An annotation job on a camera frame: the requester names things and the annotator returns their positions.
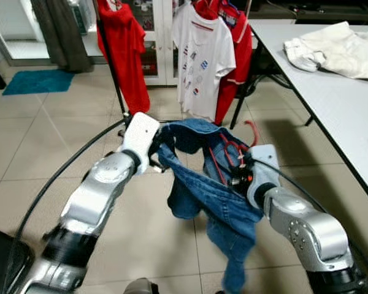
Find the hanger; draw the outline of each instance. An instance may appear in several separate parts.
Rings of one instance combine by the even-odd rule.
[[[109,0],[110,3],[112,3],[117,10],[120,10],[123,7],[123,3],[121,3],[120,0]]]

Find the red shirt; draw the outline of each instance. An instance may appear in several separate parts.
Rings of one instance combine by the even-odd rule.
[[[113,11],[107,0],[98,0],[98,11],[104,24],[118,84],[129,111],[132,114],[147,112],[150,109],[150,99],[140,61],[140,54],[145,52],[145,32],[127,4]],[[99,31],[98,46],[107,58]]]
[[[231,7],[227,0],[199,0],[195,3],[195,9],[205,18],[216,18],[216,13],[221,15],[230,28],[233,38],[236,69],[221,79],[218,92],[215,124],[221,124],[239,85],[244,84],[247,79],[252,55],[251,27],[245,14]]]

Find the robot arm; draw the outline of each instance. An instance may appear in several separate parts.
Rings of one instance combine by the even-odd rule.
[[[148,149],[158,129],[159,122],[149,116],[134,115],[122,146],[96,162],[70,196],[19,293],[29,293],[35,286],[62,292],[81,286],[116,199],[131,177],[148,166]]]
[[[251,159],[278,168],[272,145],[252,147]],[[348,237],[340,222],[321,213],[311,203],[280,186],[278,174],[252,162],[250,203],[263,210],[272,228],[293,245],[314,294],[363,293],[364,281],[355,268]]]

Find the gray curtain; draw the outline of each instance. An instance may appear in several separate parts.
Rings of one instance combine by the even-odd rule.
[[[71,72],[91,70],[79,28],[67,0],[31,0],[52,63]]]

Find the tile floor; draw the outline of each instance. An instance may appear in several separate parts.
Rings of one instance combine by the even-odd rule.
[[[7,81],[18,70],[25,68],[0,68]],[[65,93],[3,97],[1,92],[0,230],[11,234],[47,178],[121,115],[107,66],[75,76]],[[149,93],[152,116],[187,117],[176,102],[175,88],[152,88]],[[236,103],[226,116],[226,126]],[[246,98],[232,132],[251,142],[251,130],[243,121],[254,120],[260,143],[276,146],[282,170],[321,200],[368,254],[368,198],[319,127],[315,123],[303,126],[307,117],[291,91],[264,81]],[[41,249],[40,237],[55,225],[83,173],[118,144],[120,139],[110,133],[54,183],[26,229],[25,240],[36,251]],[[180,158],[195,170],[202,168],[200,154],[180,154]],[[128,184],[79,293],[123,293],[128,282],[138,277],[157,282],[163,294],[214,294],[220,289],[226,258],[206,236],[204,215],[194,221],[172,216],[166,205],[172,180],[171,172],[160,175],[149,169]],[[311,293],[287,240],[264,219],[256,231],[257,245],[245,263],[245,293]]]

